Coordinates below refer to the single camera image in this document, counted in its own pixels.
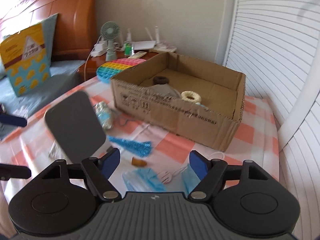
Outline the blue face mask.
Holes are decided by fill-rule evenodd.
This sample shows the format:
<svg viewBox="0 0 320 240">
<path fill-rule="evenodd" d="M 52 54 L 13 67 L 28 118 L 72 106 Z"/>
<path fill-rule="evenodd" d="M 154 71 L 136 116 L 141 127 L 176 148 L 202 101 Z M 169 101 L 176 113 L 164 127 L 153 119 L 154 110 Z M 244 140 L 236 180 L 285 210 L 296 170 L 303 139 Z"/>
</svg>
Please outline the blue face mask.
<svg viewBox="0 0 320 240">
<path fill-rule="evenodd" d="M 181 177 L 184 186 L 184 194 L 188 196 L 189 193 L 191 193 L 193 189 L 195 189 L 195 187 L 198 185 L 200 179 L 189 164 L 181 172 Z"/>
<path fill-rule="evenodd" d="M 128 191 L 132 192 L 166 192 L 164 184 L 151 168 L 139 168 L 125 172 L 122 178 Z"/>
</svg>

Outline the blue embroidered sachet pouch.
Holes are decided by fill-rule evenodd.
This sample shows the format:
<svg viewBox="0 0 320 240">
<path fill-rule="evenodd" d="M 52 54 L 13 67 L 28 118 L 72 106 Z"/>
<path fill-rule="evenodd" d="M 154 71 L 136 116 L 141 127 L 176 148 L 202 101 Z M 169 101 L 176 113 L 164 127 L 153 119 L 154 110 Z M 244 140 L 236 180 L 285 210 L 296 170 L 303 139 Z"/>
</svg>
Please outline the blue embroidered sachet pouch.
<svg viewBox="0 0 320 240">
<path fill-rule="evenodd" d="M 103 130 L 110 130 L 114 123 L 114 111 L 104 101 L 95 104 L 94 111 Z"/>
</svg>

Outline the beige linen sachet bag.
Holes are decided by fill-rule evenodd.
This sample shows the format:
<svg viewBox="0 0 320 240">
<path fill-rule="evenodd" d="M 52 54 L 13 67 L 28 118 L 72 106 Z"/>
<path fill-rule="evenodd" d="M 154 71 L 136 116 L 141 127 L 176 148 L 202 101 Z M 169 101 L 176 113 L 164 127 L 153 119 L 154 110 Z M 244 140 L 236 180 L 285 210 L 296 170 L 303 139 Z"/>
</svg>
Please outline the beige linen sachet bag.
<svg viewBox="0 0 320 240">
<path fill-rule="evenodd" d="M 172 98 L 181 98 L 181 94 L 178 90 L 171 87 L 169 84 L 164 85 L 153 85 L 148 87 L 149 90 L 152 91 L 156 96 L 164 97 L 172 97 Z"/>
</svg>

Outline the white phone stand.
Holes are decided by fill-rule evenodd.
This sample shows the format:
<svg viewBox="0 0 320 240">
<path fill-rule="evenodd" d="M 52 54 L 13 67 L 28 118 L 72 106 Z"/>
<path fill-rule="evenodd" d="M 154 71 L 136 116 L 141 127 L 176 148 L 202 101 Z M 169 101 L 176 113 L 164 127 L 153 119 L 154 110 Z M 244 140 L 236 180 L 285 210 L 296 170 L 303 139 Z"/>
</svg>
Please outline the white phone stand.
<svg viewBox="0 0 320 240">
<path fill-rule="evenodd" d="M 108 142 L 86 92 L 75 92 L 48 109 L 44 121 L 72 165 L 81 164 L 102 146 L 112 155 L 102 157 L 99 168 L 120 164 L 120 153 Z"/>
</svg>

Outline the yellow blue snack bag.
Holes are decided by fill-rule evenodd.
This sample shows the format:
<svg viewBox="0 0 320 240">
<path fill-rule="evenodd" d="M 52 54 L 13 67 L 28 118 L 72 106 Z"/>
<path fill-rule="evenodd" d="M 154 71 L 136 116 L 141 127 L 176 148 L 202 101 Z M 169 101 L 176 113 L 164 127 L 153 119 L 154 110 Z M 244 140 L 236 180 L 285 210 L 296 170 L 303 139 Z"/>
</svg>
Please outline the yellow blue snack bag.
<svg viewBox="0 0 320 240">
<path fill-rule="evenodd" d="M 51 74 L 42 24 L 7 37 L 1 43 L 1 60 L 16 96 L 46 82 Z"/>
</svg>

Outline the small brown thimble object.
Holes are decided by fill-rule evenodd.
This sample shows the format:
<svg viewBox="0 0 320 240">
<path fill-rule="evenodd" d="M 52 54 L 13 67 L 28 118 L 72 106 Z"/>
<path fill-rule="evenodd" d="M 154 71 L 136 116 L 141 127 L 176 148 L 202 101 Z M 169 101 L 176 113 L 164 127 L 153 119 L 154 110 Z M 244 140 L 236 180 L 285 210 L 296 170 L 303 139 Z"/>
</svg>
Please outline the small brown thimble object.
<svg viewBox="0 0 320 240">
<path fill-rule="evenodd" d="M 142 159 L 137 159 L 135 157 L 132 157 L 132 159 L 131 159 L 131 165 L 133 165 L 135 167 L 146 167 L 147 164 L 148 163 Z"/>
</svg>

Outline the checkered pink tablecloth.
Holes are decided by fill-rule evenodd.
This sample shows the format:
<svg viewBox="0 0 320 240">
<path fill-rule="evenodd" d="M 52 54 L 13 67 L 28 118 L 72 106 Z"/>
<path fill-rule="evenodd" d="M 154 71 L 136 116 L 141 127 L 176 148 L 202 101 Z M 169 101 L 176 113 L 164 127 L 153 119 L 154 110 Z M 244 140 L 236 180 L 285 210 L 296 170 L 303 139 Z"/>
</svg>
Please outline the checkered pink tablecloth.
<svg viewBox="0 0 320 240">
<path fill-rule="evenodd" d="M 16 233 L 8 215 L 8 202 L 32 178 L 53 162 L 53 159 L 49 158 L 49 151 L 54 144 L 54 138 L 47 129 L 43 116 L 47 109 L 78 90 L 85 91 L 93 105 L 105 101 L 108 106 L 114 108 L 111 86 L 95 77 L 44 106 L 29 118 L 26 128 L 16 129 L 1 141 L 1 163 L 27 166 L 32 174 L 28 180 L 11 178 L 9 181 L 1 181 L 1 234 L 8 238 Z M 189 152 L 197 150 L 206 158 L 221 158 L 231 165 L 240 165 L 245 159 L 251 159 L 279 180 L 277 129 L 271 108 L 263 99 L 245 97 L 242 122 L 224 154 L 158 126 L 136 120 L 117 110 L 114 125 L 107 134 L 129 140 L 150 141 L 152 152 L 145 160 L 148 167 L 157 173 L 178 171 L 188 163 Z M 127 188 L 121 174 L 135 169 L 131 165 L 131 159 L 135 156 L 121 147 L 119 149 L 121 162 L 111 176 L 110 182 L 124 195 Z"/>
</svg>

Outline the blue tassel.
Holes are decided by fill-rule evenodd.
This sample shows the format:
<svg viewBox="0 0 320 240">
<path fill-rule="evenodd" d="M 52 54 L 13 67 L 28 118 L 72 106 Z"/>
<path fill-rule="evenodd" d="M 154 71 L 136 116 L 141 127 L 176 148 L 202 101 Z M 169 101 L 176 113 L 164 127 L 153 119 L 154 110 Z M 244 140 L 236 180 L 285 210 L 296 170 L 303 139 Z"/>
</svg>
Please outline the blue tassel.
<svg viewBox="0 0 320 240">
<path fill-rule="evenodd" d="M 110 142 L 113 142 L 118 146 L 122 147 L 124 150 L 127 150 L 132 154 L 135 154 L 141 158 L 147 157 L 152 151 L 152 146 L 150 141 L 140 142 L 136 140 L 128 140 L 128 139 L 113 137 L 110 135 L 107 136 L 107 139 Z"/>
</svg>

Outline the rainbow pop-it toy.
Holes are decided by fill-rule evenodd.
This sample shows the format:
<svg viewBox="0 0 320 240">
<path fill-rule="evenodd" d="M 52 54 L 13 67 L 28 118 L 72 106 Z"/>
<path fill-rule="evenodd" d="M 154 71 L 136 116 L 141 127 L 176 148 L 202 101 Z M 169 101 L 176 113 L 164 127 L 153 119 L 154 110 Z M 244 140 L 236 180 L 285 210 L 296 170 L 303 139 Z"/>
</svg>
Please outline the rainbow pop-it toy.
<svg viewBox="0 0 320 240">
<path fill-rule="evenodd" d="M 131 68 L 140 63 L 143 63 L 144 61 L 145 61 L 144 59 L 129 59 L 129 58 L 108 61 L 102 64 L 96 70 L 96 76 L 101 82 L 110 83 L 111 77 L 117 75 L 118 73 L 128 68 Z"/>
</svg>

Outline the cardboard box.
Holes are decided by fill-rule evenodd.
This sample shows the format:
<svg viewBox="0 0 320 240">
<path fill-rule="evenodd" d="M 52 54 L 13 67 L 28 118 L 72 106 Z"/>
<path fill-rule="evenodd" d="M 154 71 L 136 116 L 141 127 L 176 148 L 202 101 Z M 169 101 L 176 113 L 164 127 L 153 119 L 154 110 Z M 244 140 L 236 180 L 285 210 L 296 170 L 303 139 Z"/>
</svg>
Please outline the cardboard box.
<svg viewBox="0 0 320 240">
<path fill-rule="evenodd" d="M 199 94 L 200 104 L 152 90 L 159 76 L 179 93 Z M 212 62 L 162 53 L 118 73 L 110 84 L 117 109 L 215 150 L 227 150 L 242 121 L 245 74 Z"/>
</svg>

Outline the white power strip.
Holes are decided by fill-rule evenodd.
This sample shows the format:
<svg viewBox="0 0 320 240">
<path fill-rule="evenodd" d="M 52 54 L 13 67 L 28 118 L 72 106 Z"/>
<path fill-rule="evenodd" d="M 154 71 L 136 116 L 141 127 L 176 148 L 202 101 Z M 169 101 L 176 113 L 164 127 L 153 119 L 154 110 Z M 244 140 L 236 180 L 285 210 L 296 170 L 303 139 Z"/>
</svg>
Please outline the white power strip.
<svg viewBox="0 0 320 240">
<path fill-rule="evenodd" d="M 91 51 L 91 57 L 100 57 L 107 52 L 107 41 L 99 41 Z"/>
</svg>

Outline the green desk fan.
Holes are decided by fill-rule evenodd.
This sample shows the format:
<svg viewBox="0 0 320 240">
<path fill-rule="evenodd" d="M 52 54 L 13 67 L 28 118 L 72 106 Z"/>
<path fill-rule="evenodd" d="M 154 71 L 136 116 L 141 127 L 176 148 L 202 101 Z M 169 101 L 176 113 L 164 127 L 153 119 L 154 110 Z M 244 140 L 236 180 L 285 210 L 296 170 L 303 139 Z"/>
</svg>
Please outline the green desk fan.
<svg viewBox="0 0 320 240">
<path fill-rule="evenodd" d="M 104 23 L 100 28 L 100 36 L 107 41 L 106 62 L 117 59 L 114 41 L 120 33 L 119 25 L 114 21 Z"/>
</svg>

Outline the green small bottle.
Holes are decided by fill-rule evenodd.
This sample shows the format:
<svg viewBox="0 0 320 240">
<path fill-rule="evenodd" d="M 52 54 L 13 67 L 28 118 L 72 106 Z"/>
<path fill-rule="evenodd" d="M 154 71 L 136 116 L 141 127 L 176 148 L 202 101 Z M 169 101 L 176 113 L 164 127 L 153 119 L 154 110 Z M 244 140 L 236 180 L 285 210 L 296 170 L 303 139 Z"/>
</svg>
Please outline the green small bottle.
<svg viewBox="0 0 320 240">
<path fill-rule="evenodd" d="M 133 44 L 131 42 L 126 42 L 124 44 L 124 55 L 130 57 L 134 54 Z"/>
</svg>

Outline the white remote control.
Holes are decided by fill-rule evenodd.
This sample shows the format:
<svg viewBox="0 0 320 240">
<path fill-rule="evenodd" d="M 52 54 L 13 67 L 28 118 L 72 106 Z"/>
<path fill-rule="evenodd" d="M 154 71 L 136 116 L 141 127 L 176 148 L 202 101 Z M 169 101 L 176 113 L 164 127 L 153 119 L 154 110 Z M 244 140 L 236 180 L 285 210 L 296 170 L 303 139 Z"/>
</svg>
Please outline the white remote control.
<svg viewBox="0 0 320 240">
<path fill-rule="evenodd" d="M 146 51 L 139 51 L 134 53 L 133 55 L 129 56 L 129 59 L 140 59 L 141 57 L 145 56 L 147 54 Z"/>
</svg>

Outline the white wifi router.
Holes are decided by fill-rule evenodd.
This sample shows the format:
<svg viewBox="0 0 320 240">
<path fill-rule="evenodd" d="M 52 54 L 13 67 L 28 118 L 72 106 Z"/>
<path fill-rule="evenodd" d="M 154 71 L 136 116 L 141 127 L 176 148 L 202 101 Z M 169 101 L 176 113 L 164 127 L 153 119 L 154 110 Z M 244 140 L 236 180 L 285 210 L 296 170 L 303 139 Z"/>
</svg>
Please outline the white wifi router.
<svg viewBox="0 0 320 240">
<path fill-rule="evenodd" d="M 147 27 L 145 27 L 145 30 L 149 36 L 149 40 L 133 42 L 134 51 L 148 50 L 149 52 L 155 53 L 175 53 L 177 51 L 176 46 L 173 46 L 167 41 L 160 39 L 158 26 L 155 26 L 155 40 L 153 40 L 153 37 Z"/>
</svg>

